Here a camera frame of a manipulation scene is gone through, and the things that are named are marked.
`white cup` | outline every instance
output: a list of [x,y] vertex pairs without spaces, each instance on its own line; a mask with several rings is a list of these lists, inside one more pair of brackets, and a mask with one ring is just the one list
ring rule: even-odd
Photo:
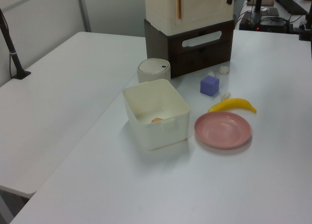
[[170,63],[167,60],[149,58],[141,62],[137,68],[138,82],[167,79],[170,81]]

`orange ball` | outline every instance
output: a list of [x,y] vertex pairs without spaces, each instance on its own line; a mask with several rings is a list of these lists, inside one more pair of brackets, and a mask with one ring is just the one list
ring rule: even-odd
[[157,121],[160,121],[160,120],[162,120],[162,118],[154,118],[154,119],[152,120],[152,122],[157,122]]

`black stand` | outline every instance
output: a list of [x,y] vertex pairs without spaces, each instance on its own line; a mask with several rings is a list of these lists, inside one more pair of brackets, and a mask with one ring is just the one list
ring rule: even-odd
[[22,68],[22,66],[20,64],[19,57],[16,54],[15,47],[14,47],[13,42],[11,40],[11,37],[10,37],[10,34],[9,34],[9,30],[8,30],[8,28],[6,26],[6,23],[5,23],[5,20],[4,20],[4,16],[3,16],[3,13],[1,11],[1,9],[0,9],[0,28],[1,28],[4,40],[6,42],[6,45],[9,48],[12,60],[13,60],[13,62],[15,64],[15,67],[16,67],[16,75],[13,78],[21,80],[21,79],[27,77],[28,75],[30,75],[31,73],[29,71],[23,70],[23,68]]
[[261,13],[262,16],[279,16],[277,8],[268,8],[267,11],[261,11],[261,2],[262,0],[255,1],[255,9],[256,13]]

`small white object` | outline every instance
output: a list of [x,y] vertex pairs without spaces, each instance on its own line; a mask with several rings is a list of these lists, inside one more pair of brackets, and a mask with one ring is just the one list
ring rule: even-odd
[[138,82],[154,81],[157,79],[170,80],[170,63],[167,60],[149,58],[141,62],[137,68]]
[[229,67],[228,66],[221,66],[219,69],[220,74],[228,74]]
[[168,80],[159,79],[123,91],[130,126],[140,143],[153,150],[187,137],[190,107]]
[[209,71],[207,75],[215,77],[215,73],[213,71]]
[[229,99],[230,96],[231,96],[230,92],[227,92],[225,94],[221,94],[220,99],[221,101],[223,101],[223,100]]

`pink plate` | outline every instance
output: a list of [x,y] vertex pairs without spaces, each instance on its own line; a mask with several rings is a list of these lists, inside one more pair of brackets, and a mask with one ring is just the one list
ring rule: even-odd
[[205,144],[221,149],[240,147],[252,134],[244,118],[225,111],[201,115],[195,122],[194,130]]

